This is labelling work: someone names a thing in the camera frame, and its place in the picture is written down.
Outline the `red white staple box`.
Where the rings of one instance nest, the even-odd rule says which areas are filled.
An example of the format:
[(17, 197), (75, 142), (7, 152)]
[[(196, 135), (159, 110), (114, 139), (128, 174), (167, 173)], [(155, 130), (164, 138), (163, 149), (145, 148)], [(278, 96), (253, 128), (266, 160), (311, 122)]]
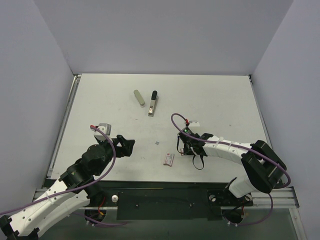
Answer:
[(168, 167), (172, 167), (173, 165), (173, 161), (174, 161), (174, 157), (175, 157), (175, 154), (174, 153), (167, 153), (165, 155), (165, 159), (164, 159), (164, 162), (163, 162), (163, 165), (164, 166), (168, 166)]

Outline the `large black beige stapler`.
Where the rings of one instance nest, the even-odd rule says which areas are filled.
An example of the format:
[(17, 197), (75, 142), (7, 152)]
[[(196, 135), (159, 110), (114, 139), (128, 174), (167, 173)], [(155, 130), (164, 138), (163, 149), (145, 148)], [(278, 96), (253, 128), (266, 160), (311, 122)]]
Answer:
[(156, 111), (157, 103), (158, 103), (158, 92), (154, 90), (151, 95), (149, 110), (148, 110), (148, 116), (153, 117)]

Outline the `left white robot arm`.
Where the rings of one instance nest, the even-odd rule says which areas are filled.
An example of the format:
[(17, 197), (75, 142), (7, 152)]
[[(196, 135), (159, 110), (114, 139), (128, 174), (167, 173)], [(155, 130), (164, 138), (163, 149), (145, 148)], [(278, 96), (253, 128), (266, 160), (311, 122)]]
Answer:
[(98, 140), (30, 206), (0, 218), (8, 240), (37, 240), (48, 229), (81, 207), (99, 205), (103, 191), (95, 181), (115, 158), (129, 157), (135, 140), (122, 135)]

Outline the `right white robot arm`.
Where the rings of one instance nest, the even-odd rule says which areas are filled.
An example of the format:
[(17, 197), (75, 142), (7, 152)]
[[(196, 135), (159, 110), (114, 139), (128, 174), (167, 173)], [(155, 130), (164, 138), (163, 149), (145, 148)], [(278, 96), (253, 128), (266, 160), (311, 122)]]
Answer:
[(245, 175), (236, 176), (223, 192), (224, 201), (236, 204), (252, 191), (269, 194), (287, 171), (287, 166), (262, 140), (240, 143), (210, 133), (198, 135), (189, 127), (178, 133), (183, 142), (183, 155), (217, 157), (243, 166)]

